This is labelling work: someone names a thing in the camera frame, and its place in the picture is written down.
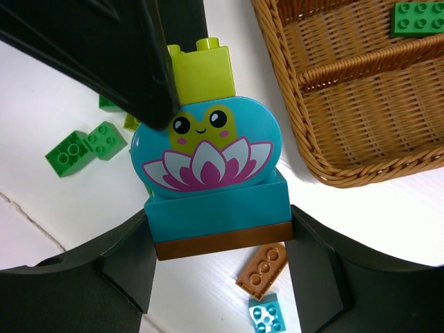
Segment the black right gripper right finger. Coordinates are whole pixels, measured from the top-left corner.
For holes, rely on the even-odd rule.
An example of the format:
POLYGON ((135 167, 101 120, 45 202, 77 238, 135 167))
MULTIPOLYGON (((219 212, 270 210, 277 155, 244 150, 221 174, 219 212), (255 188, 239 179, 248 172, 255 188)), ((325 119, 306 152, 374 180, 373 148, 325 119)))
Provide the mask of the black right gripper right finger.
POLYGON ((287 257, 302 332, 442 332, 443 267, 365 246, 292 206, 287 257))

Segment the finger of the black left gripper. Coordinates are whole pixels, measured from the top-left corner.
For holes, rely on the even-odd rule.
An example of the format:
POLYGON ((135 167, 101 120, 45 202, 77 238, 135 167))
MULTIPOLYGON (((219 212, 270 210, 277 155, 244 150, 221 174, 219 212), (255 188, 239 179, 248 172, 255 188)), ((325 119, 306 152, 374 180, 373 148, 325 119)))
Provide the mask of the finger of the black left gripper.
POLYGON ((156 1, 2 1, 1 41, 151 128, 180 109, 156 1))

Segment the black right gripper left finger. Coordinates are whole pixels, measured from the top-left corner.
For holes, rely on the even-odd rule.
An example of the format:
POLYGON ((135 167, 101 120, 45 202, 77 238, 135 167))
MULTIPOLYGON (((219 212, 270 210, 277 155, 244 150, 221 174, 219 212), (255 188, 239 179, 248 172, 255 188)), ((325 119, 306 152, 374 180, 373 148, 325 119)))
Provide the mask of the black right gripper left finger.
POLYGON ((156 265, 143 211, 36 266, 1 271, 2 332, 138 332, 156 265))

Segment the small teal square lego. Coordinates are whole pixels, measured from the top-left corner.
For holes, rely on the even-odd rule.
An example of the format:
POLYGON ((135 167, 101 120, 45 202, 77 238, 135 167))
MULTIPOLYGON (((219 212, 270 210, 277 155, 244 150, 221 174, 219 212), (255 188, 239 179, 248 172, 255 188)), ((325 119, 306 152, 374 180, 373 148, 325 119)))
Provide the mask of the small teal square lego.
POLYGON ((248 311, 256 333, 284 332, 282 312, 276 293, 264 296, 261 301, 251 298, 248 311))

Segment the small lime lego top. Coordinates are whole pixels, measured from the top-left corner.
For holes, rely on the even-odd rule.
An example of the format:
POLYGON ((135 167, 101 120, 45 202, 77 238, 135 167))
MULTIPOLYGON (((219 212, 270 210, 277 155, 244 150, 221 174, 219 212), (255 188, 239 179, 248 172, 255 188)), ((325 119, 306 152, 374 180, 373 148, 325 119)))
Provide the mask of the small lime lego top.
POLYGON ((183 105, 233 97, 235 92, 230 52, 217 37, 196 42, 196 50, 184 52, 168 45, 178 97, 183 105))

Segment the teal 2x4 lego brick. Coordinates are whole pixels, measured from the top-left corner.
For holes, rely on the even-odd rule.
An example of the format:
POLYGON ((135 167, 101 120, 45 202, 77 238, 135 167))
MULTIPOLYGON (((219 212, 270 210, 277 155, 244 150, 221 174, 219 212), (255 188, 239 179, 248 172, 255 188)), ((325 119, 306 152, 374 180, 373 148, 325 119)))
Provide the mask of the teal 2x4 lego brick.
POLYGON ((291 220, 288 184, 278 170, 251 187, 186 198, 154 196, 144 209, 158 243, 291 220))

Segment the brown 2x4 lego plate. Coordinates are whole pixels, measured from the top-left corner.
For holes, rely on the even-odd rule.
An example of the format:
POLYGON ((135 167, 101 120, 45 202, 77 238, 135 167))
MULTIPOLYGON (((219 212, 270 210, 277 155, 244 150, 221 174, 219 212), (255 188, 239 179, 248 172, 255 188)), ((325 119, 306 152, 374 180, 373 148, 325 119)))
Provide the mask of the brown 2x4 lego plate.
POLYGON ((154 247, 157 258, 162 261, 262 246, 292 239, 292 222, 287 221, 206 236, 155 242, 154 247))

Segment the teal frog picture lego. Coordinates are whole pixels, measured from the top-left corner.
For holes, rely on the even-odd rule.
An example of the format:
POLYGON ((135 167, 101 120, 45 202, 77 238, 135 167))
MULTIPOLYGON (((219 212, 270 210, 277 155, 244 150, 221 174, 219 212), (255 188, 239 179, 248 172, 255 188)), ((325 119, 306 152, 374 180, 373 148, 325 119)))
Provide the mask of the teal frog picture lego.
POLYGON ((181 198, 256 185, 281 151, 282 132, 272 112, 234 96, 185 105, 164 130, 139 125, 130 156, 155 194, 181 198))

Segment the green 2x4 plate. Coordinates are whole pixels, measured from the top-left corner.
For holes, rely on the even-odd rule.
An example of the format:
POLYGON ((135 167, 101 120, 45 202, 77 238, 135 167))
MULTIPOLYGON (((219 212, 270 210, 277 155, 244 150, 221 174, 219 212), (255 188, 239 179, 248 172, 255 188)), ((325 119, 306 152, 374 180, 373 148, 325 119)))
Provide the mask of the green 2x4 plate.
POLYGON ((391 13, 391 37, 427 37, 443 33, 443 2, 397 2, 391 13))

